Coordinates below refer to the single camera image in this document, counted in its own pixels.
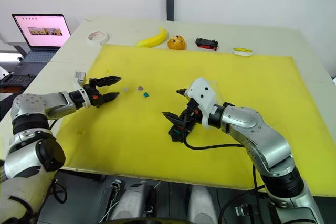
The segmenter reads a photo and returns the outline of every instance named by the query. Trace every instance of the banana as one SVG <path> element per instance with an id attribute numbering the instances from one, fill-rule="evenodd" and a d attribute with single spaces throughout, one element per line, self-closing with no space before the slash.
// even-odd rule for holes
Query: banana
<path id="1" fill-rule="evenodd" d="M 167 31 L 160 27 L 160 33 L 158 35 L 138 42 L 137 47 L 155 47 L 165 41 L 167 37 Z"/>

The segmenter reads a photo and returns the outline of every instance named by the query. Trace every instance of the laptop screen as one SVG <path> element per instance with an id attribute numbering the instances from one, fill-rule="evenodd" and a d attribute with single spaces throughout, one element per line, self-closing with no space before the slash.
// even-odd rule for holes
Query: laptop screen
<path id="1" fill-rule="evenodd" d="M 32 47 L 61 47 L 70 37 L 63 15 L 13 14 L 13 17 Z"/>

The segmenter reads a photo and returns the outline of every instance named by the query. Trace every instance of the roll of tape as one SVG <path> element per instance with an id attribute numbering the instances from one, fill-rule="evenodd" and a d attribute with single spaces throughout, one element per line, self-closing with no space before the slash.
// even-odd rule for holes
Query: roll of tape
<path id="1" fill-rule="evenodd" d="M 109 40 L 109 35 L 104 31 L 95 31 L 90 33 L 88 36 L 88 41 L 96 46 L 101 46 Z"/>
<path id="2" fill-rule="evenodd" d="M 241 56 L 251 56 L 253 54 L 252 50 L 249 48 L 244 47 L 235 47 L 233 48 L 233 53 L 235 55 L 241 55 Z"/>

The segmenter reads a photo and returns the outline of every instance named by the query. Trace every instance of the floor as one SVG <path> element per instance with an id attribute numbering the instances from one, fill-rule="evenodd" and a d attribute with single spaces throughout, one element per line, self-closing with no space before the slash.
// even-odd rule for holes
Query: floor
<path id="1" fill-rule="evenodd" d="M 94 181 L 89 178 L 67 174 L 62 171 L 58 172 L 57 178 L 59 182 L 67 188 L 68 199 L 65 204 L 58 203 L 53 196 L 49 196 L 39 217 L 39 224 L 68 224 L 68 223 L 98 223 L 99 216 L 97 211 L 101 196 L 106 187 L 109 187 L 112 181 L 116 178 L 125 182 L 125 188 L 139 183 L 140 179 L 107 176 L 104 181 Z M 148 183 L 155 186 L 158 181 L 147 180 Z M 187 184 L 161 182 L 157 188 L 157 216 L 169 217 L 174 219 L 187 219 L 185 196 L 187 192 Z M 216 208 L 217 215 L 219 214 L 219 205 L 217 201 L 217 188 L 209 187 L 213 202 Z M 218 199 L 221 206 L 227 201 L 241 194 L 240 190 L 233 189 L 218 189 Z M 271 223 L 267 210 L 268 199 L 261 200 L 262 215 L 265 223 Z M 325 224 L 332 224 L 336 220 L 336 198 L 317 197 L 316 202 L 319 205 L 320 211 L 324 217 Z M 225 220 L 227 224 L 245 224 L 250 223 L 247 216 L 236 216 L 235 206 L 243 203 L 251 203 L 253 208 L 256 207 L 255 197 L 247 194 L 243 198 L 235 201 L 227 209 Z"/>

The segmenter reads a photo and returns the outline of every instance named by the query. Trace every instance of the laptop keyboard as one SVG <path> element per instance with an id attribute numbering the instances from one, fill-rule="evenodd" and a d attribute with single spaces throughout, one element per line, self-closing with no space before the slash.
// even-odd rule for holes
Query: laptop keyboard
<path id="1" fill-rule="evenodd" d="M 23 62 L 48 63 L 55 52 L 39 52 L 31 51 L 23 60 Z"/>

